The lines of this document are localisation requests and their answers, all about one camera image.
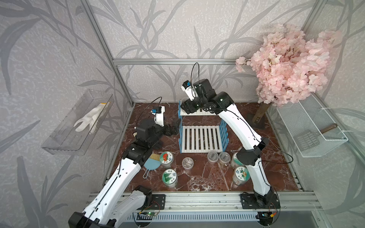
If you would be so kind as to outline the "red strawberry label jar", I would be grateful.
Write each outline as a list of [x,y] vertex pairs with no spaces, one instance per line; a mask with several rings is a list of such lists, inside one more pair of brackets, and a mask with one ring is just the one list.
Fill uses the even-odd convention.
[[174,161],[174,155],[172,152],[166,151],[160,154],[160,163],[162,167],[171,168]]

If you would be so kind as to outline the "white glove in tray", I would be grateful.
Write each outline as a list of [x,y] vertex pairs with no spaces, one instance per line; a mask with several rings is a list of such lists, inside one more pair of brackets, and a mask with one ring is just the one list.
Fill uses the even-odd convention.
[[97,107],[93,108],[87,114],[85,114],[82,118],[77,120],[74,124],[74,127],[78,125],[75,129],[76,132],[82,132],[87,127],[89,127],[89,134],[93,134],[96,131],[95,124],[98,124],[98,118],[101,115],[102,111],[106,107],[106,103],[100,103]]

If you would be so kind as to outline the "flower label jar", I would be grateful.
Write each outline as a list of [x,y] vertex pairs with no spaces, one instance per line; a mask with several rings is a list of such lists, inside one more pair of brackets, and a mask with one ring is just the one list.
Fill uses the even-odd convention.
[[246,166],[239,166],[234,170],[233,183],[235,185],[243,185],[250,179],[250,174]]
[[244,164],[242,164],[238,158],[237,158],[237,154],[238,153],[234,153],[231,159],[231,167],[235,170],[237,167],[241,167],[244,166]]

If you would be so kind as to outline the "wooden handled brush in basket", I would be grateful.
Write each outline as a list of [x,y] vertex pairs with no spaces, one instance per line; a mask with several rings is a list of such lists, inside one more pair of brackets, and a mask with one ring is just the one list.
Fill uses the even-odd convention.
[[327,127],[323,128],[322,130],[320,130],[320,132],[321,132],[322,134],[325,134],[326,132],[329,132],[329,131],[331,131],[331,130],[333,130],[333,129],[336,129],[336,128],[337,128],[337,124],[336,124],[336,123],[333,123],[333,124],[331,124],[331,125],[329,125],[329,126],[327,126]]

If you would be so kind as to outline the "blue and white wooden shelf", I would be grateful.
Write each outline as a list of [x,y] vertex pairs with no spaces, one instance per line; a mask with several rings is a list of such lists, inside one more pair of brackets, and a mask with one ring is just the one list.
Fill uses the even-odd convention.
[[179,148],[182,154],[199,154],[226,151],[229,143],[227,123],[219,125],[184,126],[180,122]]

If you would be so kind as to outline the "pink blossom artificial tree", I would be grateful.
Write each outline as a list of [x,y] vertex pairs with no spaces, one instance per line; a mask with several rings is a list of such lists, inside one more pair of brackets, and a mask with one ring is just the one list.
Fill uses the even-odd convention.
[[297,26],[279,25],[278,31],[263,37],[262,46],[250,59],[236,59],[238,72],[250,66],[259,80],[256,93],[260,107],[249,120],[254,127],[261,125],[271,106],[297,103],[328,83],[325,73],[330,53],[342,41],[342,32],[326,29],[309,41],[305,36]]

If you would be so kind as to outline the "flower label jar right rear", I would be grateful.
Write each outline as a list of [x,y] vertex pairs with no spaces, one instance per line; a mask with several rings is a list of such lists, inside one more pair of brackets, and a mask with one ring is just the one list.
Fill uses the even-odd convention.
[[237,167],[241,167],[244,166],[244,164],[242,164],[238,158],[237,158],[237,154],[238,153],[234,153],[231,159],[231,167],[235,170]]

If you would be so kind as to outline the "clear acrylic wall tray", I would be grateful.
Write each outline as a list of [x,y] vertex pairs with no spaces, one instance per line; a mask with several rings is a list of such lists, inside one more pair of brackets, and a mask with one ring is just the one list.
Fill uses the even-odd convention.
[[114,101],[110,93],[88,89],[41,148],[52,155],[84,155]]

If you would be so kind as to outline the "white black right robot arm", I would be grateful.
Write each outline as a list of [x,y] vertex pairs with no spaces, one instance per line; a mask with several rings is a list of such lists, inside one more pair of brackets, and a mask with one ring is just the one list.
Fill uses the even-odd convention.
[[268,205],[275,192],[262,167],[261,152],[269,145],[269,139],[261,137],[247,123],[232,98],[226,92],[216,93],[207,79],[196,83],[185,81],[181,86],[188,99],[180,105],[187,114],[202,109],[219,116],[233,130],[242,144],[237,159],[246,166],[253,183],[256,204]]

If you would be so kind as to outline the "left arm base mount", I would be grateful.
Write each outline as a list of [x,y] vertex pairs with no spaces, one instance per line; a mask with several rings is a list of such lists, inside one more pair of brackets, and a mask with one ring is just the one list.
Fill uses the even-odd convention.
[[166,203],[165,194],[151,194],[146,197],[145,203],[142,207],[138,208],[139,211],[145,210],[164,210]]

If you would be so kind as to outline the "green tree label jar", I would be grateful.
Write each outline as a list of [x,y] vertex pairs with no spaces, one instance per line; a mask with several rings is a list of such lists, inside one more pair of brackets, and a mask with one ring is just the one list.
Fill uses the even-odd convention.
[[178,175],[174,169],[167,169],[162,174],[163,183],[169,187],[174,188],[178,183]]

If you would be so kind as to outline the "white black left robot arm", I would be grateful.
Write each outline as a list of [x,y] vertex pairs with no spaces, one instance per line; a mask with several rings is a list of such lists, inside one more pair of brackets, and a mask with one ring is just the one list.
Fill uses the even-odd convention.
[[134,211],[148,207],[152,200],[152,191],[143,186],[138,186],[122,203],[118,203],[118,200],[153,150],[162,148],[161,138],[178,135],[180,124],[179,118],[164,126],[153,119],[144,119],[136,126],[135,139],[123,152],[115,172],[83,212],[74,212],[71,215],[69,227],[118,228]]

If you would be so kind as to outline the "clear lidded seed container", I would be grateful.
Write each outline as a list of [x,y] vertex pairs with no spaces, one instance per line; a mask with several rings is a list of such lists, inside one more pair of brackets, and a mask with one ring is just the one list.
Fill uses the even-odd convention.
[[194,166],[194,160],[191,157],[186,157],[182,160],[182,167],[185,170],[191,170]]

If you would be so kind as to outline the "aluminium front rail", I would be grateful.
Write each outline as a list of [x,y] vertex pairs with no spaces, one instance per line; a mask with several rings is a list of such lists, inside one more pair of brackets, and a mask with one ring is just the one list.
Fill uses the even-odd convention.
[[[164,194],[163,212],[238,212],[256,211],[243,209],[240,192],[154,192]],[[322,211],[314,192],[277,192],[280,207],[270,206],[271,211]]]

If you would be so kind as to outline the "clear plastic seed container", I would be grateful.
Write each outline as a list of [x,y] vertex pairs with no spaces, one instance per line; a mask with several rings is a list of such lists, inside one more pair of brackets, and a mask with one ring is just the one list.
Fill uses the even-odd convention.
[[207,154],[207,159],[208,159],[208,163],[210,164],[215,164],[218,162],[219,160],[219,155],[217,152],[214,152],[214,151],[210,151],[208,152]]

